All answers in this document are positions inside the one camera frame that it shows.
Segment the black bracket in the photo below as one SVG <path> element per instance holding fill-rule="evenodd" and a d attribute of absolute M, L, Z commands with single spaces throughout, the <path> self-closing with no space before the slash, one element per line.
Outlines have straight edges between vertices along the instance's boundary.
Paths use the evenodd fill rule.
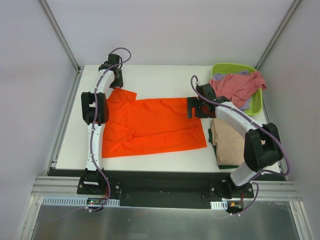
<path fill-rule="evenodd" d="M 101 66 L 99 67 L 99 71 L 103 69 L 108 69 L 112 67 L 113 65 L 119 64 L 121 61 L 121 57 L 117 54 L 109 54 L 108 55 L 108 61 L 105 61 Z M 122 88 L 124 86 L 124 80 L 122 76 L 122 70 L 118 67 L 113 67 L 110 69 L 113 71 L 114 74 L 114 81 L 110 84 L 109 88 Z"/>
<path fill-rule="evenodd" d="M 225 96 L 217 97 L 214 89 L 210 84 L 196 86 L 195 88 L 201 96 L 205 97 L 208 100 L 211 100 L 219 104 L 224 102 L 230 102 L 230 100 Z M 193 117 L 193 109 L 194 109 L 194 116 L 197 118 L 208 119 L 208 118 L 216 117 L 216 105 L 208 103 L 207 101 L 204 101 L 200 97 L 187 97 L 186 103 L 187 103 L 187 117 L 189 119 Z"/>
<path fill-rule="evenodd" d="M 111 190 L 111 199 L 120 199 L 121 194 L 121 180 L 119 178 L 108 178 Z M 105 195 L 108 185 L 106 180 L 98 170 L 89 171 L 87 168 L 84 174 L 81 175 L 77 194 L 80 195 Z"/>
<path fill-rule="evenodd" d="M 262 126 L 280 142 L 278 128 L 272 122 Z M 271 137 L 260 129 L 249 130 L 244 138 L 244 161 L 254 172 L 259 172 L 265 167 L 271 166 L 284 157 L 279 146 Z"/>
<path fill-rule="evenodd" d="M 87 125 L 92 124 L 95 118 L 95 111 L 97 106 L 97 118 L 96 122 L 100 126 L 105 124 L 109 119 L 109 109 L 107 104 L 106 95 L 99 92 L 97 95 L 97 102 L 95 103 L 95 95 L 91 92 L 83 92 L 81 94 L 81 105 L 82 105 L 82 118 Z"/>
<path fill-rule="evenodd" d="M 212 198 L 216 196 L 219 198 L 219 201 L 221 201 L 221 198 L 240 198 L 241 193 L 243 193 L 244 197 L 247 199 L 254 198 L 254 192 L 251 183 L 237 187 L 232 183 L 232 181 L 230 182 L 228 178 L 230 178 L 230 176 L 227 176 L 226 180 L 210 181 L 209 187 Z"/>
<path fill-rule="evenodd" d="M 107 187 L 106 181 L 98 170 L 89 171 L 86 168 L 84 174 L 80 177 L 76 193 L 82 195 L 105 195 Z"/>

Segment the pink cloth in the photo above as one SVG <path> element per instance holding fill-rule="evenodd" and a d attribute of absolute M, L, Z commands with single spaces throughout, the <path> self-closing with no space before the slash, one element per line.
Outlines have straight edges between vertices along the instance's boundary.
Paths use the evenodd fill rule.
<path fill-rule="evenodd" d="M 225 96 L 237 107 L 242 107 L 245 102 L 259 89 L 267 88 L 266 82 L 259 71 L 249 75 L 227 74 L 219 81 L 210 80 L 217 97 Z"/>

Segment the laundry basket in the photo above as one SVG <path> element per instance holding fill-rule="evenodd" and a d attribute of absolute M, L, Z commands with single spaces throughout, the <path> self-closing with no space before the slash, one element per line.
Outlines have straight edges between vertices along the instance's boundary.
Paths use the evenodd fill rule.
<path fill-rule="evenodd" d="M 241 71 L 249 71 L 249 73 L 252 73 L 256 71 L 251 66 L 241 65 L 241 64 L 235 64 L 235 63 L 217 63 L 212 67 L 212 74 L 211 78 L 214 74 L 235 74 Z M 244 110 L 244 112 L 249 115 L 257 115 L 262 110 L 262 89 L 259 88 L 258 91 L 256 91 L 252 95 L 252 99 L 250 102 L 250 109 Z"/>

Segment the white wall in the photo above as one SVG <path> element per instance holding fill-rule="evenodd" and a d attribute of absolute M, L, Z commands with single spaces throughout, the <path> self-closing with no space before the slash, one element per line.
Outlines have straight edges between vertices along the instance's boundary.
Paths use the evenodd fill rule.
<path fill-rule="evenodd" d="M 269 118 L 280 131 L 306 212 L 320 239 L 320 1 L 305 0 L 261 72 Z"/>
<path fill-rule="evenodd" d="M 0 2 L 0 239 L 15 239 L 75 72 L 36 0 Z"/>
<path fill-rule="evenodd" d="M 293 0 L 48 0 L 81 66 L 117 47 L 130 64 L 255 66 Z"/>

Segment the purple cloth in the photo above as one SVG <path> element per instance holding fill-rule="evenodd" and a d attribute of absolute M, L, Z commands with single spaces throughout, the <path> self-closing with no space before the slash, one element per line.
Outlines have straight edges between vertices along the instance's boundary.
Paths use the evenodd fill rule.
<path fill-rule="evenodd" d="M 239 108 L 242 112 L 244 112 L 246 109 L 250 109 L 251 98 L 252 98 L 252 97 L 250 97 L 250 98 L 244 103 L 244 105 Z"/>
<path fill-rule="evenodd" d="M 249 71 L 239 71 L 236 74 L 241 74 L 241 75 L 249 75 Z M 221 73 L 216 73 L 212 76 L 212 79 L 214 81 L 220 81 L 223 79 L 227 74 L 221 74 Z M 244 103 L 242 107 L 240 107 L 241 111 L 245 111 L 246 109 L 250 109 L 250 102 L 251 102 L 251 97 Z"/>
<path fill-rule="evenodd" d="M 241 75 L 249 75 L 249 71 L 240 71 L 240 72 L 237 72 L 236 74 L 241 74 Z M 212 79 L 214 81 L 220 81 L 221 79 L 223 79 L 225 77 L 225 75 L 227 74 L 221 74 L 221 73 L 216 73 L 212 76 Z"/>

